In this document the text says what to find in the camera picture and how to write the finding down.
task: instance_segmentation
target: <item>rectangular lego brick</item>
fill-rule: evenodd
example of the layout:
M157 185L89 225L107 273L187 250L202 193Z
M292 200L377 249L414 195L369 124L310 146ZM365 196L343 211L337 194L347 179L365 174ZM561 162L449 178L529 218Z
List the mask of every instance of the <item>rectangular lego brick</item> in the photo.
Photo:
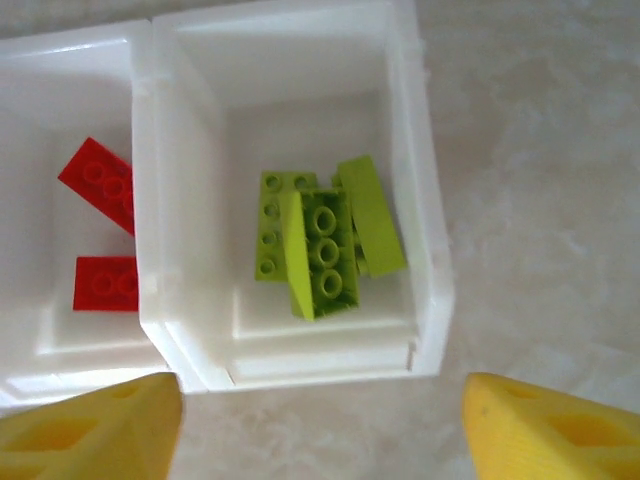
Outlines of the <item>rectangular lego brick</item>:
M129 164L89 137L58 179L134 234L133 180Z
M318 179L312 172L262 172L256 241L256 280L287 281L278 194L317 186Z
M349 195L361 273L375 278L407 267L389 205L369 155L338 164L332 178Z
M347 195L342 189L280 194L291 305L314 320L359 305Z
M73 309L137 312L136 257L78 257Z

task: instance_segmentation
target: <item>marble countertop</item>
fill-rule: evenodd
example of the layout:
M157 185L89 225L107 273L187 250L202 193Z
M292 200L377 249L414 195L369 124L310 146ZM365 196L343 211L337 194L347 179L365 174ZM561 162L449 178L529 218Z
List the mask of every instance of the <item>marble countertop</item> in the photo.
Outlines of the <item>marble countertop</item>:
M4 0L0 36L206 0ZM442 375L187 399L175 479L472 479L468 372L640 411L640 4L419 3L457 306Z

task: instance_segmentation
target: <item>white surface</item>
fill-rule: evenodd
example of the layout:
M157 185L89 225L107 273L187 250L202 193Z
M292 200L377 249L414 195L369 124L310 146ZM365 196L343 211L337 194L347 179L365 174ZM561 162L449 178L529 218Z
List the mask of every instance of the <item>white surface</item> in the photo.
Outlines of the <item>white surface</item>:
M134 169L140 320L185 387L436 374L453 287L412 2L263 2L152 26L155 158ZM330 185L363 153L409 269L362 279L352 312L300 321L285 284L254 280L260 174Z
M166 369L137 315L73 312L76 257L135 247L57 180L87 136L131 158L149 35L143 21L0 43L0 407Z
M0 2L0 34L204 3ZM172 478L472 480L473 370L640 412L637 2L418 6L458 293L442 374L190 396Z

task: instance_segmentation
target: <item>lego brick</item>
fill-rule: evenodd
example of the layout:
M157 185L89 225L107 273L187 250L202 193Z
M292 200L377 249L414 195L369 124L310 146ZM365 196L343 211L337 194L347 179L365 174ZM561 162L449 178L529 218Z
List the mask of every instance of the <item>lego brick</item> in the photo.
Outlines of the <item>lego brick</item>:
M467 377L478 480L640 478L640 415L487 373Z
M359 237L361 273L380 277L407 267L398 233L391 218L382 184L370 156L338 164L332 177L349 195L353 224Z
M256 242L256 280L287 281L278 194L314 188L317 185L316 174L311 172L262 172Z
M0 419L0 479L164 480L183 400L156 373Z
M58 179L123 229L134 234L131 166L87 138Z
M280 194L291 305L314 320L359 304L353 229L342 189Z
M135 257L78 257L73 309L137 312Z

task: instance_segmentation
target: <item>yellow plastic object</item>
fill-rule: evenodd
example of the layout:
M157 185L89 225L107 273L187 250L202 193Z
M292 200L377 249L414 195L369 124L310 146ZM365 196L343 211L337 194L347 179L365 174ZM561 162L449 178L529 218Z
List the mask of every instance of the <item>yellow plastic object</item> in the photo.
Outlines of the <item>yellow plastic object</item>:
M474 373L463 418L478 480L640 479L640 415Z
M165 479L181 418L157 373L0 419L0 480Z

